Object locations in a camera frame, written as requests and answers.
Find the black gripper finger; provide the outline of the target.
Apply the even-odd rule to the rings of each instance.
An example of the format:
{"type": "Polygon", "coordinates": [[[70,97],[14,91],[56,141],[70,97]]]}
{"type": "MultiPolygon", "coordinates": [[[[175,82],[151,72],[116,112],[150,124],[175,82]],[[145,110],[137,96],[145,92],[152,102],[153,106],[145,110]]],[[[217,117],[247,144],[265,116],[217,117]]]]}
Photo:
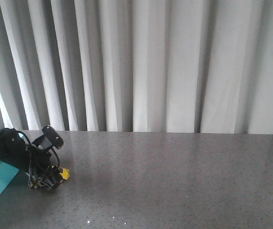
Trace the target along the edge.
{"type": "Polygon", "coordinates": [[[62,176],[59,170],[42,172],[41,174],[41,185],[47,189],[55,190],[60,185],[62,176]]]}

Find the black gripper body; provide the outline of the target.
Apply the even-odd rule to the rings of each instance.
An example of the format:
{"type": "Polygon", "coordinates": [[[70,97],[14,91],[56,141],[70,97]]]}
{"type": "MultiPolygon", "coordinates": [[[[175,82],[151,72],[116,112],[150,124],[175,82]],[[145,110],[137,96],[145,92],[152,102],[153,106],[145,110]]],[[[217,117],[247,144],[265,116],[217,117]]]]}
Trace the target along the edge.
{"type": "Polygon", "coordinates": [[[51,167],[51,154],[48,152],[50,146],[45,145],[42,149],[38,148],[45,135],[41,135],[33,142],[29,142],[27,139],[23,140],[19,134],[24,134],[24,132],[14,128],[3,128],[0,131],[0,137],[5,149],[5,155],[0,158],[1,161],[27,174],[35,170],[39,174],[49,171],[51,167]]]}

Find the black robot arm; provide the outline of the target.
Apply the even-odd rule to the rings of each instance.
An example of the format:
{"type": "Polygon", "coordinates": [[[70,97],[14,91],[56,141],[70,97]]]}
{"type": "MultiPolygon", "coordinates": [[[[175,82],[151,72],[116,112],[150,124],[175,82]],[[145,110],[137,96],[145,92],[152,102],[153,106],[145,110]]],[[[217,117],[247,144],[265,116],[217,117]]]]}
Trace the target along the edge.
{"type": "Polygon", "coordinates": [[[70,177],[69,170],[60,167],[55,151],[64,141],[50,125],[44,126],[42,132],[43,135],[31,142],[22,131],[0,129],[0,161],[26,173],[30,188],[54,190],[70,177]]]}

